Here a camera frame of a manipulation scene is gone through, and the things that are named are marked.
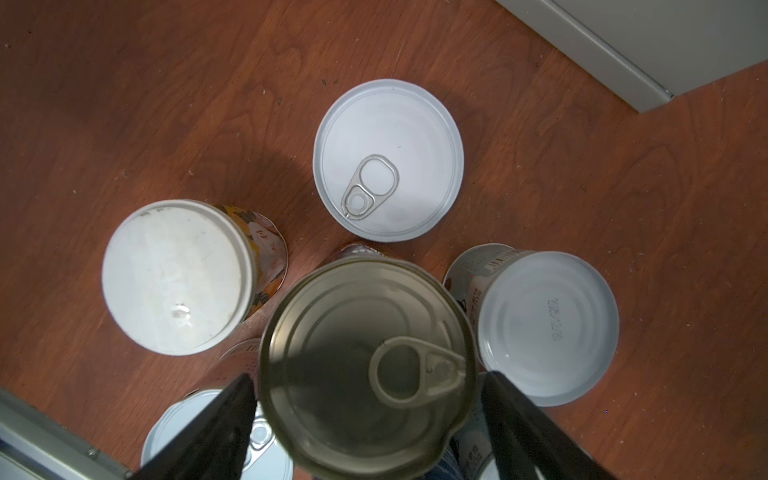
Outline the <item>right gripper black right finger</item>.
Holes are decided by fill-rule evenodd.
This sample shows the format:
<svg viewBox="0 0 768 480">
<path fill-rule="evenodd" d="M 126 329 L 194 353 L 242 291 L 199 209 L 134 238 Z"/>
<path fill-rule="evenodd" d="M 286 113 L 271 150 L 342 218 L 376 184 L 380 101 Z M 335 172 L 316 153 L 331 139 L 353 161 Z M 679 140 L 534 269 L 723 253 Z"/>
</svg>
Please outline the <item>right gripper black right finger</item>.
<svg viewBox="0 0 768 480">
<path fill-rule="evenodd" d="M 503 374 L 486 373 L 481 402 L 500 478 L 615 478 Z"/>
</svg>

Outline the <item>tall dark blue can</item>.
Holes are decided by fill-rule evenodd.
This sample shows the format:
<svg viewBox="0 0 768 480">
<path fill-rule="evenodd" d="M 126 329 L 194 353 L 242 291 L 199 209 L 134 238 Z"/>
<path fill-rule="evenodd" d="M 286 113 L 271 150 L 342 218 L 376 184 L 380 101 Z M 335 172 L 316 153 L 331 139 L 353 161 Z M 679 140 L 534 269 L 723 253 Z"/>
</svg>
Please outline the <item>tall dark blue can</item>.
<svg viewBox="0 0 768 480">
<path fill-rule="evenodd" d="M 278 441 L 320 479 L 414 479 L 466 422 L 476 342 L 431 274 L 354 242 L 279 303 L 260 351 L 259 402 Z"/>
</svg>

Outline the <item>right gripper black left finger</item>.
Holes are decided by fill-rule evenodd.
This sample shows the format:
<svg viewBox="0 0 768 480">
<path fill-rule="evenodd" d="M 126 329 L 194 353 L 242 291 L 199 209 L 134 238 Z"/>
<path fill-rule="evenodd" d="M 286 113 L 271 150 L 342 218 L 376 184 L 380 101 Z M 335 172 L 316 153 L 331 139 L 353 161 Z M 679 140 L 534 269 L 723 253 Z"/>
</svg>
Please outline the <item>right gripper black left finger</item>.
<svg viewBox="0 0 768 480">
<path fill-rule="evenodd" d="M 239 479 L 257 408 L 254 383 L 235 378 L 135 479 Z"/>
</svg>

